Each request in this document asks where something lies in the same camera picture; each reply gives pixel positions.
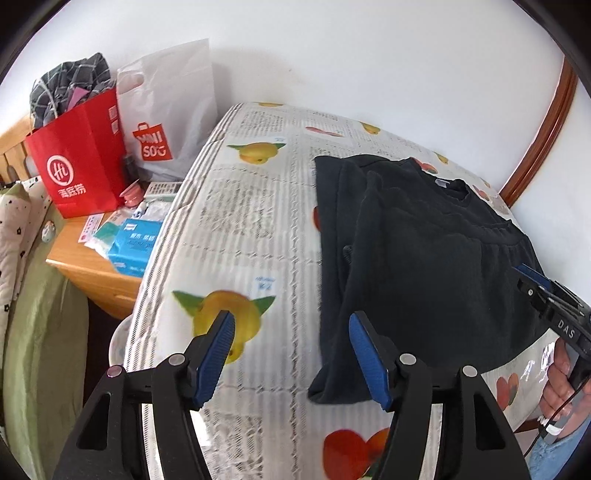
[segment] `black cable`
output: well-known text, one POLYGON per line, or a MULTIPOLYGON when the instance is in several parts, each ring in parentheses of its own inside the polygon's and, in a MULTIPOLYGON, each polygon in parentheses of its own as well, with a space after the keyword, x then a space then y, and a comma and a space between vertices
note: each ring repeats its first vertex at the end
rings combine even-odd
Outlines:
MULTIPOLYGON (((587 375, 587 378, 585 378, 585 380, 583 380, 583 381, 581 382, 581 384, 580 384, 580 385, 579 385, 579 386, 576 388, 576 390, 574 391, 574 393, 573 393, 573 394, 572 394, 572 395, 571 395, 571 396, 570 396, 570 397, 569 397, 569 398, 568 398, 568 399, 567 399, 567 400, 566 400, 566 401, 565 401, 565 402, 564 402, 564 403, 563 403, 563 404, 562 404, 562 405, 561 405, 561 406, 558 408, 558 410, 556 410, 556 411, 554 412, 554 415, 552 415, 552 416, 550 417, 550 419, 548 420, 548 423, 547 423, 546 425, 548 425, 548 424, 549 424, 549 423, 550 423, 552 420, 554 420, 555 416, 556 416, 556 415, 558 415, 558 414, 559 414, 559 413, 562 411, 562 409, 563 409, 563 408, 564 408, 566 405, 568 405, 568 404, 571 402, 571 400, 572 400, 573 398, 575 398, 575 397, 577 396, 577 393, 579 393, 579 392, 580 392, 580 391, 583 389, 583 387, 586 385, 586 383, 587 383, 587 382, 588 382, 590 379, 591 379, 591 374, 587 375)), ((540 438, 540 436, 541 436, 541 435, 542 435, 542 432, 538 432, 538 435, 536 435, 536 436, 535 436, 535 439, 534 439, 534 441, 533 441, 533 442, 531 442, 531 445, 530 445, 530 447, 529 447, 529 448, 527 449, 527 451, 526 451, 526 452, 523 454, 523 457, 524 457, 524 458, 525 458, 525 457, 527 457, 527 455, 528 455, 528 454, 531 452, 531 449, 534 447, 535 443, 538 441, 538 439, 540 438)))

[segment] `plaid cloth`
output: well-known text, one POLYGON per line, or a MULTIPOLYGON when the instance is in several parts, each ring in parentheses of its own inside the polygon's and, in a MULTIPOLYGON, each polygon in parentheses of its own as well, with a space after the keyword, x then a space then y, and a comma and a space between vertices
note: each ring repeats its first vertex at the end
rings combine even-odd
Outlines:
POLYGON ((37 80, 31 91, 34 128, 41 128, 65 113, 74 88, 81 87, 89 91, 78 101, 78 105, 114 86, 115 79, 111 79, 109 65, 102 53, 95 53, 88 59, 59 64, 37 80))

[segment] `green blanket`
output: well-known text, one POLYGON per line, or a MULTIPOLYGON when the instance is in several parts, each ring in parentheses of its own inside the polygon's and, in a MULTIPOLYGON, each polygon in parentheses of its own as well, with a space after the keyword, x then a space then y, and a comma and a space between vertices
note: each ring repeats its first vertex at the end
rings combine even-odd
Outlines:
MULTIPOLYGON (((64 220, 50 207, 46 220, 64 220)), ((46 264, 53 242, 37 235, 12 313, 4 360, 8 445, 31 479, 50 479, 82 409, 86 367, 86 296, 46 264)))

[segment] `human hand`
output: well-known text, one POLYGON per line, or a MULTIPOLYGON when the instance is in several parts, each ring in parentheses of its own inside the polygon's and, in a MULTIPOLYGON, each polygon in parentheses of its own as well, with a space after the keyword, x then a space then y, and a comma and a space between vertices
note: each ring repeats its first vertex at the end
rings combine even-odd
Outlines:
MULTIPOLYGON (((570 360, 566 352, 566 345, 564 340, 559 338, 556 340, 554 347, 554 362, 548 368, 548 382, 544 387, 540 400, 540 410, 547 419, 554 415, 554 412, 574 393, 574 388, 568 381, 569 371, 570 360)), ((591 413, 591 381, 588 381, 583 387, 583 392, 585 396, 577 406, 573 416, 564 426, 562 432, 560 432, 558 438, 563 438, 573 433, 591 413)), ((561 414, 570 414, 572 409, 572 404, 566 404, 554 419, 558 420, 561 414)))

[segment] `blue gripper pad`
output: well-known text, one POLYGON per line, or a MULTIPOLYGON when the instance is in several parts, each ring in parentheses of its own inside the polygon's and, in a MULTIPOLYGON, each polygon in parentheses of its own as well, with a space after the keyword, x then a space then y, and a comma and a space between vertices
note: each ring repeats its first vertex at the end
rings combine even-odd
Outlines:
POLYGON ((515 267, 515 269, 519 271, 521 274, 536 282, 538 285, 544 287, 546 290, 552 291, 552 283, 550 282, 550 280, 548 280, 545 276, 539 274, 532 268, 528 267, 527 265, 521 264, 518 267, 515 267))
POLYGON ((209 349, 197 372, 197 392, 193 400, 199 408, 203 407, 204 403, 213 397, 213 392, 217 387, 222 368, 234 341, 235 331, 236 322, 234 316, 228 312, 209 345, 209 349))
POLYGON ((393 401, 388 389, 388 373, 367 331, 355 314, 349 318, 349 339, 371 397, 387 411, 393 401))

